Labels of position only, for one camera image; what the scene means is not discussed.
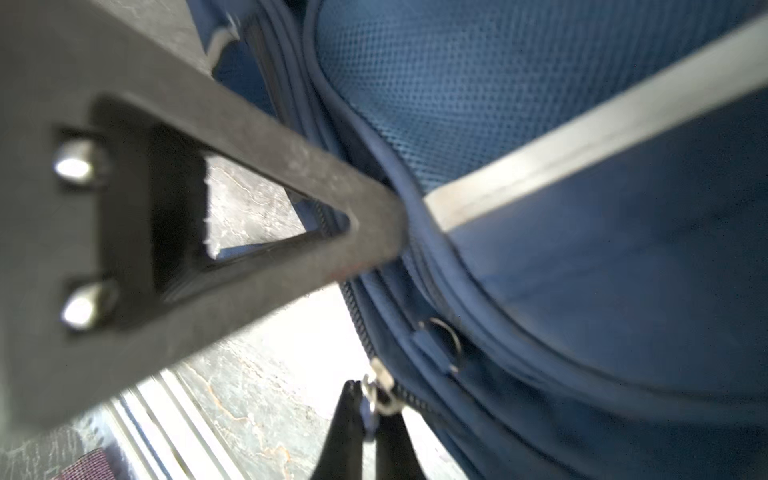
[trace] maroon woven cloth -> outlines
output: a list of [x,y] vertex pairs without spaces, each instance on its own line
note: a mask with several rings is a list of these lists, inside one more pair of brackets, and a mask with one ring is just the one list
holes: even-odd
[[74,465],[68,466],[53,480],[114,480],[103,449],[86,453]]

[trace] bag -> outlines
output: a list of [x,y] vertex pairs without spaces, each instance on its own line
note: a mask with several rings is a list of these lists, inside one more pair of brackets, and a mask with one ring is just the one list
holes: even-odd
[[402,198],[341,290],[469,478],[768,475],[760,5],[188,3],[218,81]]

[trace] gray metal bracket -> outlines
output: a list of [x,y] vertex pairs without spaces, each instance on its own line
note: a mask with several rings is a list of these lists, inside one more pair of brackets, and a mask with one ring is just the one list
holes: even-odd
[[[89,2],[7,2],[0,13],[6,427],[56,425],[278,306],[396,257],[405,245],[405,211],[390,190]],[[63,185],[54,158],[82,138],[103,150],[90,172],[96,180]],[[202,150],[342,211],[349,230],[192,268],[181,280],[171,265],[161,273],[179,281],[158,282],[158,264],[167,260],[158,244],[200,234],[189,222],[173,222],[173,213],[200,220]],[[177,193],[192,190],[191,200],[171,195],[164,204],[157,178],[188,174],[190,184],[171,185]],[[171,215],[153,224],[163,208]],[[181,257],[170,259],[189,265],[184,255],[198,240],[177,245]],[[78,286],[99,279],[115,286],[109,320],[71,331],[60,321],[63,305]]]

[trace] zipper slider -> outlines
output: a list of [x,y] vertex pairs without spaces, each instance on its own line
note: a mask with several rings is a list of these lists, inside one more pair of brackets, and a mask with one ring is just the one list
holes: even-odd
[[[371,358],[371,371],[362,378],[362,394],[368,400],[371,415],[389,417],[396,415],[406,407],[406,403],[395,397],[395,379],[378,356]],[[379,398],[379,390],[386,394],[387,400]]]

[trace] zipper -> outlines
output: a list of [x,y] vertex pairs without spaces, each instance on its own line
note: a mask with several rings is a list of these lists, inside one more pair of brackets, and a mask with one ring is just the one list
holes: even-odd
[[[313,209],[315,210],[315,214],[317,215],[320,222],[320,232],[323,235],[332,235],[333,232],[328,225],[326,220],[326,213],[323,211],[323,207],[321,206],[320,202],[316,200],[311,201]],[[362,348],[365,350],[366,355],[371,362],[371,367],[376,373],[376,385],[387,395],[391,396],[392,399],[402,400],[407,406],[413,408],[419,413],[434,413],[434,411],[429,408],[429,405],[427,405],[424,400],[421,400],[404,386],[397,383],[397,380],[392,378],[392,374],[389,373],[389,370],[386,369],[384,364],[381,363],[381,360],[376,355],[376,349],[373,348],[373,343],[371,342],[371,337],[368,335],[366,324],[362,321],[362,314],[360,313],[360,308],[357,306],[357,300],[355,300],[355,294],[352,291],[352,286],[347,281],[340,282],[339,286],[341,289],[341,295],[344,299],[344,303],[346,303],[346,308],[349,310],[349,316],[352,318],[352,323],[355,326],[357,336],[360,338],[360,343],[362,343]],[[392,378],[391,385],[384,386],[381,384],[382,382],[379,381],[378,378],[382,374]]]

